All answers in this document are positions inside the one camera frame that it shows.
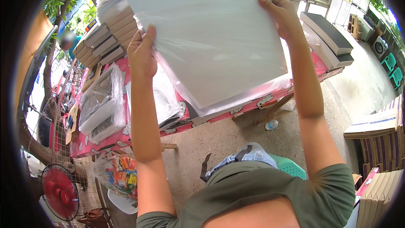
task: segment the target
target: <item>white plastic chair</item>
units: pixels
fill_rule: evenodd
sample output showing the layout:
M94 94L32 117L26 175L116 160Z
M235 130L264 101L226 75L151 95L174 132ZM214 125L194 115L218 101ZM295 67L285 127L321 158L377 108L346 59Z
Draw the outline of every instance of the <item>white plastic chair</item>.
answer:
M117 195L112 190L108 190L107 192L108 199L122 212L132 215L138 212L138 208L133 207L132 205L137 202L137 200L133 200L130 198L125 198L124 196Z

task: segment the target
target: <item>plastic bag of snacks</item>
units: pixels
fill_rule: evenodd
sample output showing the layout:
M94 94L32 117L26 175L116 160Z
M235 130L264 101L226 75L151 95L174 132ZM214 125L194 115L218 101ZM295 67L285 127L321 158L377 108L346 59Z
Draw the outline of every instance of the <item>plastic bag of snacks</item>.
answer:
M90 164L90 175L118 195L137 199L136 161L129 154L109 152Z

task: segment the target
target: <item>green t-shirt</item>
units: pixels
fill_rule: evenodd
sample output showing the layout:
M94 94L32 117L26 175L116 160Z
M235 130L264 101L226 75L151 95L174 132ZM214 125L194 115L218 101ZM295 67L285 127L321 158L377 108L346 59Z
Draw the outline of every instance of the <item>green t-shirt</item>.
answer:
M311 180L302 180L259 161L231 163L188 199L179 218L149 212L138 217L136 227L201 228L209 218L281 195L291 201L301 228L341 228L353 210L353 177L346 164L325 167Z

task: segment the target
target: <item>brown bag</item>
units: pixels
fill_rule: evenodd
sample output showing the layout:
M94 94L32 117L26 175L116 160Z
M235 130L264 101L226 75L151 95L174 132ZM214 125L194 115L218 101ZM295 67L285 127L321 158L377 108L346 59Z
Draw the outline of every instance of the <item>brown bag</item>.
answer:
M92 228L108 228L107 219L100 209L85 211L84 217L78 219L78 221Z

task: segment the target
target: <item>white board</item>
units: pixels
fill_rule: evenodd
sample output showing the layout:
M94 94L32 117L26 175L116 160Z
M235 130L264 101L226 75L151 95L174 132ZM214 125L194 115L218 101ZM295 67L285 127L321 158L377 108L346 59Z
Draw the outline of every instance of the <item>white board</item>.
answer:
M287 73L274 20L257 0L127 1L138 23L155 26L155 57L199 108Z

